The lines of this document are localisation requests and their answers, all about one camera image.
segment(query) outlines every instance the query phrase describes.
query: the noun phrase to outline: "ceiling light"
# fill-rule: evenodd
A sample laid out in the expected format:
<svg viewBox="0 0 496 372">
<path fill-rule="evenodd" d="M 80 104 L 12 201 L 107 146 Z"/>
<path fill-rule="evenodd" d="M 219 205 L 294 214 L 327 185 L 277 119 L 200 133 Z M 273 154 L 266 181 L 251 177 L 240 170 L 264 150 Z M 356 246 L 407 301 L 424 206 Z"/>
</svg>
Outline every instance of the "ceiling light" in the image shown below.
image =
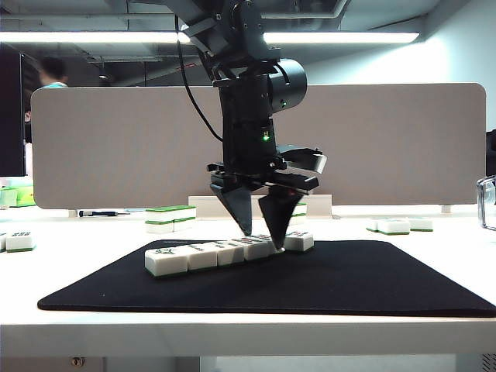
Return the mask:
<svg viewBox="0 0 496 372">
<path fill-rule="evenodd" d="M 182 43 L 189 38 L 179 34 Z M 176 43 L 173 32 L 0 32 L 5 43 Z"/>
<path fill-rule="evenodd" d="M 418 33 L 265 33 L 267 44 L 411 43 Z"/>
<path fill-rule="evenodd" d="M 418 33 L 265 33 L 269 44 L 282 43 L 410 43 Z M 179 33 L 182 43 L 189 38 Z M 6 43 L 176 43 L 177 34 L 130 31 L 74 32 L 0 32 L 0 42 Z"/>
</svg>

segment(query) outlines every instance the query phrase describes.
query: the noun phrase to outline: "person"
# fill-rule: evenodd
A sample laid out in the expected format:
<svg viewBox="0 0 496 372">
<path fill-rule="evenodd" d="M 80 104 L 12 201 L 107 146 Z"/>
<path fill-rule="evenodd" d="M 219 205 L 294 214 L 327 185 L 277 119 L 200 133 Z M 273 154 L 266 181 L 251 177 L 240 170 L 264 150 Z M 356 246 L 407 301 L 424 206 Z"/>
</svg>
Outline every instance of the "person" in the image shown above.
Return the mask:
<svg viewBox="0 0 496 372">
<path fill-rule="evenodd" d="M 43 88 L 67 88 L 67 69 L 60 58 L 45 57 L 40 65 L 40 81 Z"/>
</svg>

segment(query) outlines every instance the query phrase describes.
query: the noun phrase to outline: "black mouse pad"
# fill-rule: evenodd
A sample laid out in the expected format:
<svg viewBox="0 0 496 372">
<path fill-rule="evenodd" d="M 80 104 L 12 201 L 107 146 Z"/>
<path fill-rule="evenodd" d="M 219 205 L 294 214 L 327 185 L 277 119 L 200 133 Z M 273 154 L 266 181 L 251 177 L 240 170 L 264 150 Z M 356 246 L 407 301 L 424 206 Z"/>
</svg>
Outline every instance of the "black mouse pad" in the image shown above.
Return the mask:
<svg viewBox="0 0 496 372">
<path fill-rule="evenodd" d="M 496 307 L 390 243 L 315 242 L 304 254 L 154 278 L 145 250 L 38 302 L 43 310 L 494 317 Z"/>
</svg>

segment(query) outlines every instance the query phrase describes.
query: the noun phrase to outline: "desk divider panel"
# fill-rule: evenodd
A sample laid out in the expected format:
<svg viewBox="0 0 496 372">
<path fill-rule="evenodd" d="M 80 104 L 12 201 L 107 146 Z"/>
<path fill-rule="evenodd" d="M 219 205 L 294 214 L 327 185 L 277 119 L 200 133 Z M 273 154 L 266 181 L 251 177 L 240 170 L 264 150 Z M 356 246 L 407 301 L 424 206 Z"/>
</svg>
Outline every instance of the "desk divider panel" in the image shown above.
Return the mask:
<svg viewBox="0 0 496 372">
<path fill-rule="evenodd" d="M 217 90 L 193 92 L 220 133 Z M 328 156 L 316 193 L 335 205 L 470 204 L 484 176 L 478 84 L 310 86 L 274 121 L 279 144 Z M 206 165 L 222 145 L 181 87 L 41 89 L 33 155 L 42 208 L 132 208 L 210 195 Z"/>
</svg>

